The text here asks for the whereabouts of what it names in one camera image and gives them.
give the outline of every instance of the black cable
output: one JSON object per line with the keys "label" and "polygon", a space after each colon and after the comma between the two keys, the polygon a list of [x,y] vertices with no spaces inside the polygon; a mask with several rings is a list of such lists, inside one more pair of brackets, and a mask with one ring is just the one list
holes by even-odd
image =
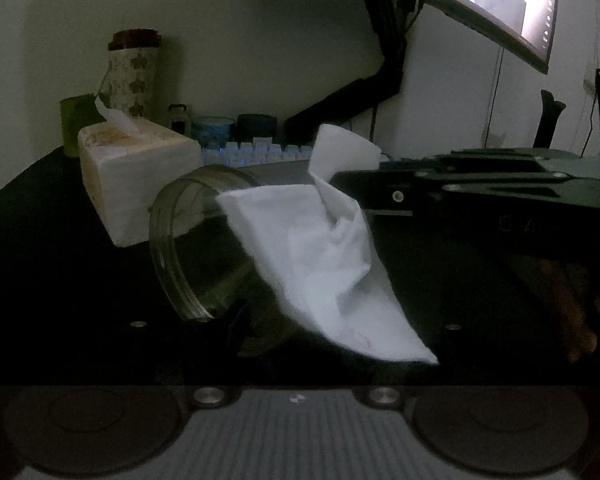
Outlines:
{"label": "black cable", "polygon": [[504,59],[504,49],[500,48],[500,66],[498,67],[498,78],[496,79],[496,88],[493,91],[493,101],[491,101],[491,110],[489,112],[489,123],[487,124],[487,134],[484,137],[484,149],[487,149],[489,134],[491,133],[491,119],[493,118],[493,109],[496,105],[496,95],[498,95],[498,85],[500,84],[500,73],[502,72],[502,60]]}
{"label": "black cable", "polygon": [[[405,22],[404,28],[402,28],[402,30],[400,31],[402,36],[404,36],[411,29],[411,27],[413,27],[413,24],[416,22],[418,16],[422,12],[422,7],[424,7],[424,2],[419,0],[418,8],[416,9],[413,17],[409,20],[408,23]],[[378,116],[378,105],[379,104],[376,104],[376,106],[374,106],[373,112],[371,114],[371,125],[369,126],[369,142],[374,141],[374,134],[376,132],[376,117]]]}
{"label": "black cable", "polygon": [[378,105],[374,106],[371,113],[371,126],[369,126],[369,142],[374,141],[374,133],[376,132],[376,115],[378,114]]}
{"label": "black cable", "polygon": [[593,94],[593,104],[591,105],[591,115],[589,116],[589,135],[587,135],[587,141],[584,143],[584,148],[582,149],[582,153],[580,153],[580,158],[584,156],[584,152],[587,149],[587,145],[589,144],[589,139],[591,138],[591,134],[593,133],[593,112],[596,110],[596,101],[598,100],[598,90],[596,89],[596,93]]}

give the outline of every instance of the monitor stand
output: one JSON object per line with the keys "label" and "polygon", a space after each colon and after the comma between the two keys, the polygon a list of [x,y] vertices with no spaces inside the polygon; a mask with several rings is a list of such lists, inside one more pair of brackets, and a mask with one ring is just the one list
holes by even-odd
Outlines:
{"label": "monitor stand", "polygon": [[[418,12],[423,4],[419,2]],[[407,49],[407,16],[416,9],[416,0],[365,0],[365,5],[384,56],[380,70],[366,79],[356,79],[288,118],[283,139],[287,144],[310,143],[321,124],[345,123],[400,92]]]}

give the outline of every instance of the floral thermos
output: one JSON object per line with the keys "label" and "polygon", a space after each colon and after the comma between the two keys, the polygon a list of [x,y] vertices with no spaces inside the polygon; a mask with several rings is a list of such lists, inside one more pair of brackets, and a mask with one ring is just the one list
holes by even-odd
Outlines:
{"label": "floral thermos", "polygon": [[148,28],[122,30],[109,43],[110,106],[151,119],[160,35]]}

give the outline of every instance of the white cloth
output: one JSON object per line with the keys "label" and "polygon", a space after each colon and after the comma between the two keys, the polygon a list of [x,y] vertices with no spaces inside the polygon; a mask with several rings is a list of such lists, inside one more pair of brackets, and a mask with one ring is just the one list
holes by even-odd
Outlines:
{"label": "white cloth", "polygon": [[314,186],[254,187],[217,200],[286,316],[370,357],[436,364],[404,316],[360,206],[327,183],[339,171],[376,170],[380,155],[324,124],[309,166]]}

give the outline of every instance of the screw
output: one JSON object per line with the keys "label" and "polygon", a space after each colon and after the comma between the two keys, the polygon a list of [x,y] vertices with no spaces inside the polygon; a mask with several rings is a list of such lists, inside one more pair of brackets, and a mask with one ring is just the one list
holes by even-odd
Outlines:
{"label": "screw", "polygon": [[219,404],[224,400],[224,391],[214,386],[206,386],[205,388],[198,388],[193,392],[193,399],[200,404],[206,404],[211,406],[213,404]]}
{"label": "screw", "polygon": [[395,388],[381,386],[369,392],[369,399],[375,404],[393,404],[400,400],[400,392]]}

